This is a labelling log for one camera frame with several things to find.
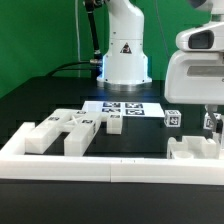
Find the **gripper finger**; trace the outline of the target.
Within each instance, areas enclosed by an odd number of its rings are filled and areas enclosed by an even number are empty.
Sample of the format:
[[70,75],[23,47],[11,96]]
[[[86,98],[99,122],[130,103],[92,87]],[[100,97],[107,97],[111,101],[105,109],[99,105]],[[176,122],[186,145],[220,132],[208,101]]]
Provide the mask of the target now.
[[217,127],[217,120],[214,116],[214,114],[217,112],[217,108],[218,108],[217,105],[206,105],[205,106],[206,112],[209,114],[209,116],[212,120],[212,123],[213,123],[213,129],[212,129],[213,132],[216,131],[216,127]]

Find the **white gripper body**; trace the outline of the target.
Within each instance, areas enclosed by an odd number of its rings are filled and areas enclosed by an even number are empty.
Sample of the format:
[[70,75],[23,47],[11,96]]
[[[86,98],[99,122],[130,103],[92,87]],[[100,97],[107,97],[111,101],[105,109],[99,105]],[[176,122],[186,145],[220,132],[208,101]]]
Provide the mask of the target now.
[[164,95],[170,103],[224,105],[224,0],[187,0],[209,11],[208,23],[180,32]]

